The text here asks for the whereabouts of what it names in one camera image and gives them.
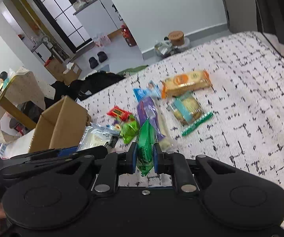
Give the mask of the bright green snack packet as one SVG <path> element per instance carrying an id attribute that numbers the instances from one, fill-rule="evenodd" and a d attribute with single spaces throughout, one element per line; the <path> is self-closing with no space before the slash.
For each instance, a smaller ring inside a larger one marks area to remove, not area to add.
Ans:
<path id="1" fill-rule="evenodd" d="M 138 135 L 139 129 L 139 122 L 134 115 L 130 114 L 128 120 L 121 125 L 120 136 L 123 139 L 123 143 L 129 144 Z"/>

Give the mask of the dark green snack packet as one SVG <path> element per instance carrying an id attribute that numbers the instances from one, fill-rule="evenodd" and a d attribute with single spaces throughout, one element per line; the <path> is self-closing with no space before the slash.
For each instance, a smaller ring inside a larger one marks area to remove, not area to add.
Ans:
<path id="1" fill-rule="evenodd" d="M 156 131 L 149 119 L 141 126 L 138 137 L 137 168 L 142 177 L 147 176 L 154 166 L 153 146 L 156 143 Z"/>

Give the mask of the white cake snack pack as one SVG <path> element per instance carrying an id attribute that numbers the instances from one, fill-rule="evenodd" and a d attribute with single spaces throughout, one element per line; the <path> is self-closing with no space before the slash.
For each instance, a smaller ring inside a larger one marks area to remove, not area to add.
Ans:
<path id="1" fill-rule="evenodd" d="M 103 146 L 107 148 L 108 153 L 111 153 L 117 144 L 119 136 L 120 131 L 118 130 L 97 124 L 91 124 L 85 128 L 77 151 Z"/>

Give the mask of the red candy bar wrapper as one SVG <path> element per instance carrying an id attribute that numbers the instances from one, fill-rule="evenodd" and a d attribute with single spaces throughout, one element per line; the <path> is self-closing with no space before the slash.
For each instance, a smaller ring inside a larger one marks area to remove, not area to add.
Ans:
<path id="1" fill-rule="evenodd" d="M 130 112 L 121 109 L 118 106 L 114 106 L 111 110 L 107 112 L 108 116 L 114 117 L 121 121 L 126 121 L 130 117 Z"/>

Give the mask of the purple long snack pack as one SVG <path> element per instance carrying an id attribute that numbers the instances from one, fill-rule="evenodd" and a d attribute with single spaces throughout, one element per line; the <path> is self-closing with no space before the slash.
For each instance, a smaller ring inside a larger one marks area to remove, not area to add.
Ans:
<path id="1" fill-rule="evenodd" d="M 137 113 L 140 125 L 143 125 L 148 119 L 153 126 L 156 133 L 156 139 L 160 144 L 162 151 L 172 151 L 174 140 L 170 137 L 158 102 L 149 96 L 142 98 L 137 105 Z"/>

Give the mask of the teal biscuit pack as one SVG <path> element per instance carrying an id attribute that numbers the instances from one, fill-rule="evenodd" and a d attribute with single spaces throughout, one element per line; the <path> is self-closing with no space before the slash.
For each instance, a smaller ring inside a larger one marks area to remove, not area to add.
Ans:
<path id="1" fill-rule="evenodd" d="M 211 111 L 205 113 L 199 102 L 189 91 L 181 96 L 174 97 L 174 100 L 169 104 L 168 109 L 185 127 L 181 133 L 182 136 L 188 136 L 200 125 L 210 120 L 214 115 Z"/>

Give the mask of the brown cardboard box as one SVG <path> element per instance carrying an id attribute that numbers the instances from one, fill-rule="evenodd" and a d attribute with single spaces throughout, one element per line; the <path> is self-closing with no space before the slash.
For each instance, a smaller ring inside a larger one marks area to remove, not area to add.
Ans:
<path id="1" fill-rule="evenodd" d="M 29 152 L 77 146 L 90 123 L 87 110 L 65 96 L 41 114 Z"/>

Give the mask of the light blue snack packet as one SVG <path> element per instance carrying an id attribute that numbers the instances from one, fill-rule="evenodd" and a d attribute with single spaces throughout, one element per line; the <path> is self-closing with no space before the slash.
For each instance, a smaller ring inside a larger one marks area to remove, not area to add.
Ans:
<path id="1" fill-rule="evenodd" d="M 153 81 L 150 81 L 148 83 L 148 86 L 145 89 L 142 88 L 134 88 L 133 89 L 134 96 L 137 100 L 137 102 L 140 102 L 143 100 L 145 97 L 152 97 L 156 99 L 161 98 L 161 92 L 158 87 Z"/>

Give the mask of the orange rice cracker pack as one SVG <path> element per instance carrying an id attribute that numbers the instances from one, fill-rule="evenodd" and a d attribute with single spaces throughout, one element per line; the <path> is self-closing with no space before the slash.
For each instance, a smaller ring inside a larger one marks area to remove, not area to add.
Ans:
<path id="1" fill-rule="evenodd" d="M 171 76 L 162 81 L 161 98 L 178 97 L 187 91 L 196 91 L 211 85 L 207 71 L 191 71 Z"/>

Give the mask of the doll figure on table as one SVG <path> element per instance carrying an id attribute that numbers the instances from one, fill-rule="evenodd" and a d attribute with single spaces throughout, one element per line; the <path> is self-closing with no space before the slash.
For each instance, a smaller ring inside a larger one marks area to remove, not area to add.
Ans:
<path id="1" fill-rule="evenodd" d="M 8 85 L 9 82 L 9 77 L 8 77 L 8 73 L 6 71 L 2 71 L 0 73 L 0 91 L 3 91 L 6 86 Z"/>

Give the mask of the green crocodile rug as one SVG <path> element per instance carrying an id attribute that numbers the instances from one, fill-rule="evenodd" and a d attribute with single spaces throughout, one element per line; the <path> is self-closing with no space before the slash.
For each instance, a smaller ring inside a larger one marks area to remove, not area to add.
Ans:
<path id="1" fill-rule="evenodd" d="M 137 74 L 138 72 L 144 70 L 145 68 L 147 68 L 148 65 L 141 65 L 138 67 L 134 67 L 134 68 L 128 68 L 128 69 L 124 69 L 123 71 L 117 73 L 117 75 L 123 76 L 125 78 L 128 78 L 134 74 Z"/>

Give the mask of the left black slipper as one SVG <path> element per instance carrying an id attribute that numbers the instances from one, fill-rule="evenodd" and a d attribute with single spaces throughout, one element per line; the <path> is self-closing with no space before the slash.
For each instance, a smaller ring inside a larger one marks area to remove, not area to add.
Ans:
<path id="1" fill-rule="evenodd" d="M 89 65 L 90 65 L 91 69 L 94 69 L 99 65 L 99 62 L 97 61 L 97 59 L 95 57 L 90 57 L 89 58 Z"/>

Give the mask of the black slipper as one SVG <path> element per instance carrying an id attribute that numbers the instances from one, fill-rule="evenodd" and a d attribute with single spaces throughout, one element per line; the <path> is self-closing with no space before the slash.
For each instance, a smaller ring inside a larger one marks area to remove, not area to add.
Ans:
<path id="1" fill-rule="evenodd" d="M 98 60 L 99 60 L 100 63 L 103 63 L 108 59 L 107 54 L 103 51 L 98 52 L 97 56 L 98 56 Z"/>
<path id="2" fill-rule="evenodd" d="M 90 65 L 91 69 L 94 69 L 99 65 L 99 62 L 97 61 L 97 59 L 95 57 L 90 57 L 89 58 L 89 65 Z"/>

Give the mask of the grey plastic bag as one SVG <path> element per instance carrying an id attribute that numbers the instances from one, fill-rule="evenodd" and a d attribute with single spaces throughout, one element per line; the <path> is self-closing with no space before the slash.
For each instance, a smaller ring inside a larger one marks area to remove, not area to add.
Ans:
<path id="1" fill-rule="evenodd" d="M 174 54 L 183 53 L 190 47 L 191 42 L 188 38 L 184 39 L 184 44 L 182 45 L 173 45 L 169 40 L 164 40 L 154 45 L 154 53 L 157 57 L 164 59 Z"/>

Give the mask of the pink plastic bag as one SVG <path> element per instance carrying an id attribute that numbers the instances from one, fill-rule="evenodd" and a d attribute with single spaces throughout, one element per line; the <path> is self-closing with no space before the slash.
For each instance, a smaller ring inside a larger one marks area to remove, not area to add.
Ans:
<path id="1" fill-rule="evenodd" d="M 108 37 L 108 35 L 104 33 L 98 33 L 95 36 L 92 37 L 93 42 L 98 47 L 105 47 L 111 44 L 111 40 Z"/>

